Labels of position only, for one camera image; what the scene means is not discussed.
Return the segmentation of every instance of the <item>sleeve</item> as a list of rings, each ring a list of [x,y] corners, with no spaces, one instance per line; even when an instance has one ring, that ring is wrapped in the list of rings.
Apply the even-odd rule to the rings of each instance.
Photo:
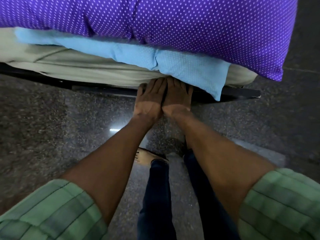
[[[107,225],[93,199],[55,179],[0,216],[0,239],[106,239]]]
[[[242,240],[320,239],[320,185],[290,169],[264,175],[240,207]]]

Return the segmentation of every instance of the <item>jeans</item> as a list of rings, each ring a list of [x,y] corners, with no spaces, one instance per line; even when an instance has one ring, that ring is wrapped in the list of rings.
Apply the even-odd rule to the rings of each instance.
[[[198,198],[204,239],[240,240],[236,225],[215,196],[192,150],[183,160]],[[138,240],[160,239],[176,240],[177,237],[172,224],[169,165],[154,160],[138,217]]]

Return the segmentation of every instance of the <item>finger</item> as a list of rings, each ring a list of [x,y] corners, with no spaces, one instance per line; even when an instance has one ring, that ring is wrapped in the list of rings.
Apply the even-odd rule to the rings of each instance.
[[[183,81],[180,81],[180,86],[184,91],[187,91],[186,90],[186,84]]]
[[[156,82],[153,86],[152,92],[154,92],[154,93],[158,92],[159,88],[161,87],[161,84],[163,83],[163,80],[164,80],[163,77],[160,77],[156,80]]]
[[[167,78],[168,88],[174,87],[174,78],[172,76]]]
[[[180,87],[180,81],[178,79],[174,78],[173,82],[175,87]]]
[[[192,85],[189,85],[188,97],[189,97],[189,102],[190,102],[190,104],[191,104],[192,92],[193,92],[193,86],[192,86]]]
[[[143,94],[143,87],[145,86],[144,83],[141,83],[138,87],[138,91],[137,91],[137,97],[141,96]]]
[[[156,80],[157,80],[157,79],[154,78],[154,79],[151,79],[151,80],[149,81],[148,85],[146,86],[146,91],[145,91],[145,93],[151,92],[151,90],[153,89],[153,86],[154,86]]]
[[[159,88],[158,93],[163,95],[165,93],[166,87],[167,87],[167,79],[164,79],[162,84],[161,84],[161,87]]]

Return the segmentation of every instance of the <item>purple pillow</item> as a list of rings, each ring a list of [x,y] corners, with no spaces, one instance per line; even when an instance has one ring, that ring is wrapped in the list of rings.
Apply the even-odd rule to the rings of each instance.
[[[137,39],[280,81],[297,0],[0,0],[0,27]]]

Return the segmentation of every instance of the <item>person's left arm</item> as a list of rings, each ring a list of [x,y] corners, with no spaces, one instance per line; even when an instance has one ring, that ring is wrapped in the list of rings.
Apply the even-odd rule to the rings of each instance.
[[[1,239],[101,239],[143,137],[162,116],[167,80],[139,86],[130,122],[94,152],[0,216]]]

